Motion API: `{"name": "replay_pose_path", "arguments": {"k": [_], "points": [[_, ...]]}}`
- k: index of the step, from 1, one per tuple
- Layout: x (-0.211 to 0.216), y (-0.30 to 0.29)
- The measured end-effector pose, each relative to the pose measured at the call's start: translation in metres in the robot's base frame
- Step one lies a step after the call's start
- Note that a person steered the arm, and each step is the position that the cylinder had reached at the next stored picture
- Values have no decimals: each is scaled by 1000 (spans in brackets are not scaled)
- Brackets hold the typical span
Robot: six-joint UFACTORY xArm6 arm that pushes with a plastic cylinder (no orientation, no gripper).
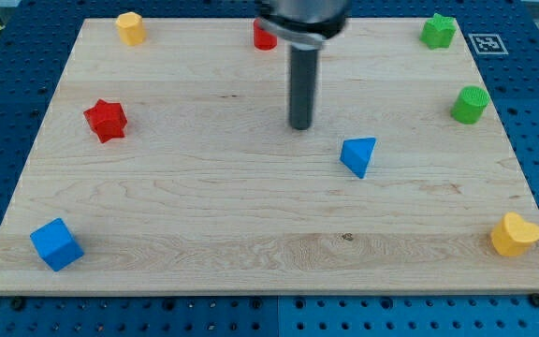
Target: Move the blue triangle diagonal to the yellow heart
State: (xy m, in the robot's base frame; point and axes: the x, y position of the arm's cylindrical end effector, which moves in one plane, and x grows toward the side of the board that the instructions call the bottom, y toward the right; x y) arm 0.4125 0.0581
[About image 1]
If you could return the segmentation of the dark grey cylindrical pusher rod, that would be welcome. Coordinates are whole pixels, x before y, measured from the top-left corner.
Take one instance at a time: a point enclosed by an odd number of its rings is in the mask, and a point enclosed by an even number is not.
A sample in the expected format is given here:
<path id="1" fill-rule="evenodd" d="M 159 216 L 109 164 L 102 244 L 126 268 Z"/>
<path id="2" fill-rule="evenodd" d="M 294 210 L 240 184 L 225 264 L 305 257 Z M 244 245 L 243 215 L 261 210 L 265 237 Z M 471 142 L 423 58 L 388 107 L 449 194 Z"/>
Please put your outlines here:
<path id="1" fill-rule="evenodd" d="M 307 130 L 313 123 L 318 55 L 317 49 L 290 46 L 288 120 L 297 130 Z"/>

